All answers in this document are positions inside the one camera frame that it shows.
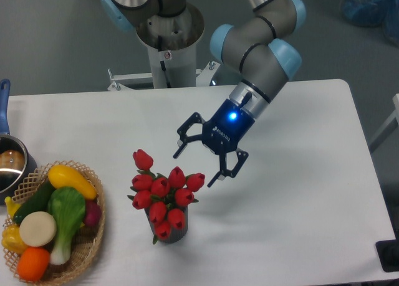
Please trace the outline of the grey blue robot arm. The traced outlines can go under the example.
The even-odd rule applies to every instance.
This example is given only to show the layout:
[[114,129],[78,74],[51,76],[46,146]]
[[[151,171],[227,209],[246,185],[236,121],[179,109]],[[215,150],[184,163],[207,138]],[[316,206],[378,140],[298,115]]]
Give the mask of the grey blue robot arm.
[[[254,17],[241,27],[219,26],[211,36],[213,57],[241,75],[215,114],[194,113],[178,129],[179,150],[200,141],[219,157],[215,179],[237,175],[248,154],[238,146],[260,114],[295,76],[302,59],[284,38],[306,19],[301,0],[248,0]],[[187,0],[100,0],[122,31],[134,30],[147,47],[155,88],[196,83],[196,45],[204,19]]]

